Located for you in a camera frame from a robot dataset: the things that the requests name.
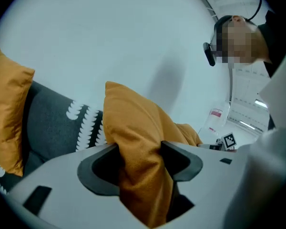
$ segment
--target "white wall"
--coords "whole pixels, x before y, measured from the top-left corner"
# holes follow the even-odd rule
[[[237,142],[235,149],[238,149],[242,145],[251,144],[258,138],[257,135],[249,133],[248,131],[238,127],[236,124],[230,121],[227,121],[223,129],[219,132],[219,137],[222,137],[231,132],[233,133]]]
[[[203,52],[213,26],[200,0],[16,0],[0,47],[69,98],[102,109],[115,81],[199,130],[230,87],[228,69]]]

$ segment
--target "person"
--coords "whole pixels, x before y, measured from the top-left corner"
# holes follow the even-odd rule
[[[214,26],[215,54],[223,62],[251,65],[264,61],[272,77],[286,54],[284,22],[272,11],[266,14],[266,23],[256,26],[238,15],[226,15]],[[270,116],[268,129],[275,127]]]

